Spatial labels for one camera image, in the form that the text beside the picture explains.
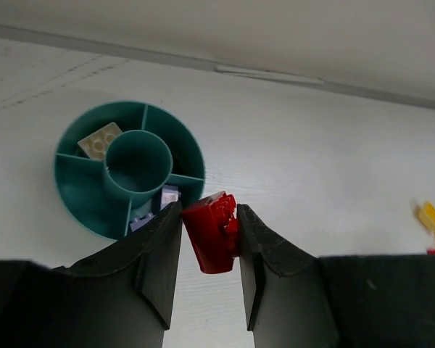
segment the lego brick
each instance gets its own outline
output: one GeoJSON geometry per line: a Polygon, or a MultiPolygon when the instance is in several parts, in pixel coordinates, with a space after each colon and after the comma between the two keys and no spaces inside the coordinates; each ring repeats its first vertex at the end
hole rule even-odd
{"type": "Polygon", "coordinates": [[[430,202],[425,202],[420,209],[419,220],[427,229],[435,232],[435,207],[430,202]]]}
{"type": "Polygon", "coordinates": [[[146,225],[152,218],[154,218],[154,215],[151,212],[149,212],[141,219],[135,218],[133,221],[130,222],[131,231],[137,231],[140,227],[146,225]]]}
{"type": "Polygon", "coordinates": [[[427,249],[427,255],[435,255],[435,249],[427,249]]]}
{"type": "Polygon", "coordinates": [[[103,160],[107,154],[108,146],[123,131],[116,123],[111,122],[93,132],[90,136],[78,142],[84,153],[93,160],[103,160]]]}
{"type": "Polygon", "coordinates": [[[232,270],[233,259],[239,255],[235,208],[233,195],[221,191],[182,211],[183,224],[203,273],[232,270]]]}
{"type": "Polygon", "coordinates": [[[181,197],[181,193],[177,186],[164,185],[161,190],[161,200],[159,202],[159,209],[162,210],[169,203],[176,202],[181,197]]]}

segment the red plastic piece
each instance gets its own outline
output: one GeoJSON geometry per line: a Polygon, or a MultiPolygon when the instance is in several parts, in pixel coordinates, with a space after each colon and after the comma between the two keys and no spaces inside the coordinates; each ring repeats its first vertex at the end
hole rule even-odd
{"type": "Polygon", "coordinates": [[[182,211],[200,270],[207,274],[232,270],[239,255],[239,223],[233,216],[235,199],[224,191],[203,198],[182,211]]]}
{"type": "Polygon", "coordinates": [[[435,255],[435,249],[427,249],[427,255],[435,255]]]}

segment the purple lego brick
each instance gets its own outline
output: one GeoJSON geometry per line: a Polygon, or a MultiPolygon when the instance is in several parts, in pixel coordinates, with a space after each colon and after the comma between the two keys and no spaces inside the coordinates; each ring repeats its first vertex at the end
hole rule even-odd
{"type": "Polygon", "coordinates": [[[181,193],[177,186],[164,185],[161,189],[161,201],[159,203],[159,209],[162,210],[169,203],[178,201],[180,197],[181,193]]]}
{"type": "Polygon", "coordinates": [[[140,227],[148,223],[152,218],[154,218],[154,215],[150,212],[141,219],[138,219],[136,217],[130,222],[130,229],[132,230],[132,232],[137,231],[140,227]]]}

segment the lavender lego brick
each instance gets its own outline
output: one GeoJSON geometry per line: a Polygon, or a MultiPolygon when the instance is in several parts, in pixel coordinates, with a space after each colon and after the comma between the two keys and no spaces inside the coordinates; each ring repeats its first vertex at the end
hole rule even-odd
{"type": "Polygon", "coordinates": [[[146,216],[152,212],[153,214],[156,214],[156,210],[153,207],[153,201],[150,199],[147,203],[142,205],[141,207],[132,209],[130,211],[130,219],[129,221],[137,221],[143,218],[146,218],[146,216]]]}
{"type": "Polygon", "coordinates": [[[169,203],[178,201],[180,197],[181,193],[177,186],[164,185],[161,189],[161,201],[159,203],[159,209],[162,210],[169,203]]]}
{"type": "Polygon", "coordinates": [[[146,225],[152,218],[154,218],[154,215],[150,212],[141,219],[136,217],[131,221],[130,229],[132,232],[137,231],[140,227],[146,225]]]}

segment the round divided container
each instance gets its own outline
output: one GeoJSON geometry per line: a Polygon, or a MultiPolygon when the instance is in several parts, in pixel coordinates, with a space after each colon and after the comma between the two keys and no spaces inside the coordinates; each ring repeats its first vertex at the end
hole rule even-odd
{"type": "Polygon", "coordinates": [[[54,174],[69,212],[111,239],[162,207],[165,188],[184,207],[204,188],[204,161],[195,138],[170,113],[137,101],[95,107],[74,121],[57,147],[54,174]]]}

